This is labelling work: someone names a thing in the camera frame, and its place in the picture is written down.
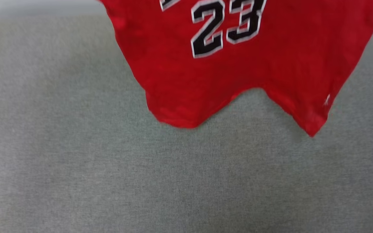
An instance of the number 3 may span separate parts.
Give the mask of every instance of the number 3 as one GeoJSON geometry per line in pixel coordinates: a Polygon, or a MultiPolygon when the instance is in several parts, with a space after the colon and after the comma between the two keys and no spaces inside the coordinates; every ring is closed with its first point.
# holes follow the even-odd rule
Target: number 3
{"type": "MultiPolygon", "coordinates": [[[[226,40],[231,44],[248,41],[255,37],[260,28],[262,12],[266,0],[231,0],[230,14],[240,13],[240,24],[236,28],[227,30],[226,40]]],[[[198,23],[204,20],[206,15],[212,15],[206,24],[192,37],[191,46],[194,58],[210,56],[221,50],[222,31],[214,33],[224,21],[225,3],[222,0],[202,0],[192,9],[192,22],[198,23]]]]}

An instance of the gray fabric surface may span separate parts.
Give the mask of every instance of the gray fabric surface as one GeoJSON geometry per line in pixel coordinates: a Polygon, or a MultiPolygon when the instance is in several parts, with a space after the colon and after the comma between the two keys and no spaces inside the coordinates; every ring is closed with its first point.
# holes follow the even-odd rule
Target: gray fabric surface
{"type": "Polygon", "coordinates": [[[0,23],[0,232],[373,232],[373,38],[311,139],[262,90],[160,124],[113,33],[0,23]]]}

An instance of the red jersey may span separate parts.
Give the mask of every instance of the red jersey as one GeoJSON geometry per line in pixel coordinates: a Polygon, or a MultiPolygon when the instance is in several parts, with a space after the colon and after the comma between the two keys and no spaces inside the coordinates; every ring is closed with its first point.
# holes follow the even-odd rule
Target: red jersey
{"type": "Polygon", "coordinates": [[[373,0],[101,1],[150,111],[175,127],[260,87],[314,136],[373,33],[373,0]]]}

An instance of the gray cushion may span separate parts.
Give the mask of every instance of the gray cushion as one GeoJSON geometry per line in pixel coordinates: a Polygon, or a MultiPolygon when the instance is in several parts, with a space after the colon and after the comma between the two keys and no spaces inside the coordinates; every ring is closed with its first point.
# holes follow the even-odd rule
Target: gray cushion
{"type": "Polygon", "coordinates": [[[373,232],[373,38],[309,138],[262,90],[161,124],[105,16],[0,23],[0,232],[373,232]]]}

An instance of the number 23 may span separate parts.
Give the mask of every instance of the number 23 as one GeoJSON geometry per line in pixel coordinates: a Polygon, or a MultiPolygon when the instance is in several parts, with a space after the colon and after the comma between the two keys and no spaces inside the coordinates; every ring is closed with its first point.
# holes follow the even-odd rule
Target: number 23
{"type": "MultiPolygon", "coordinates": [[[[240,24],[238,27],[227,29],[226,40],[229,43],[248,41],[258,34],[265,3],[266,0],[230,1],[230,14],[240,13],[240,24]],[[244,10],[246,5],[250,5],[250,8],[244,10]]],[[[224,21],[224,9],[225,3],[222,0],[201,0],[191,9],[193,23],[201,22],[205,16],[212,15],[191,39],[194,58],[210,56],[223,48],[223,32],[215,31],[224,21]]]]}

